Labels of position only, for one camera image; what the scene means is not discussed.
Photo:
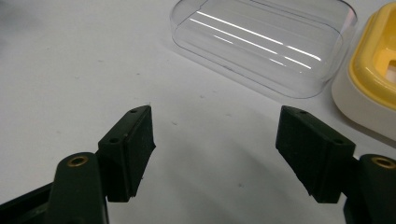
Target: clear plastic container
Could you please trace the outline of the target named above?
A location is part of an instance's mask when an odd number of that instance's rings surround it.
[[[307,98],[340,66],[357,17],[337,0],[181,0],[171,22],[177,45],[207,63]]]

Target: white table surface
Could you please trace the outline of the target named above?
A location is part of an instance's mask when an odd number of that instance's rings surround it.
[[[358,30],[386,2],[349,0]],[[108,204],[110,223],[345,223],[345,197],[316,203],[277,152],[281,105],[331,125],[358,157],[396,158],[396,143],[345,118],[330,84],[310,99],[267,97],[181,56],[176,3],[0,1],[0,203],[150,104],[157,147],[137,197]]]

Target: screw hole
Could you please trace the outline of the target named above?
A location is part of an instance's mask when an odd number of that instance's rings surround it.
[[[70,167],[77,167],[85,164],[88,161],[88,157],[86,156],[77,156],[70,161],[67,162],[67,165]]]
[[[385,169],[396,169],[396,164],[387,158],[373,157],[372,161]]]
[[[118,138],[111,138],[110,139],[110,143],[118,143],[120,141],[120,139]]]

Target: black plastic part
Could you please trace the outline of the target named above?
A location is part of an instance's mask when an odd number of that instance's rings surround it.
[[[149,105],[127,112],[99,141],[96,155],[109,202],[128,202],[136,195],[154,148]]]
[[[99,164],[93,153],[78,153],[58,164],[45,223],[108,223]]]
[[[372,224],[366,203],[361,200],[346,199],[344,205],[346,224]]]
[[[282,106],[276,148],[318,203],[337,203],[355,144],[301,109]]]
[[[396,223],[396,161],[378,155],[360,159],[359,183],[373,223]]]
[[[51,187],[52,183],[0,205],[0,223],[43,223]]]

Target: yellow container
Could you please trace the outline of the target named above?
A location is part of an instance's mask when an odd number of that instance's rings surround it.
[[[349,76],[365,95],[396,109],[396,83],[387,77],[396,64],[396,2],[387,4],[367,22],[349,64]]]
[[[332,98],[350,119],[396,141],[396,2],[367,21],[347,66],[332,84]]]

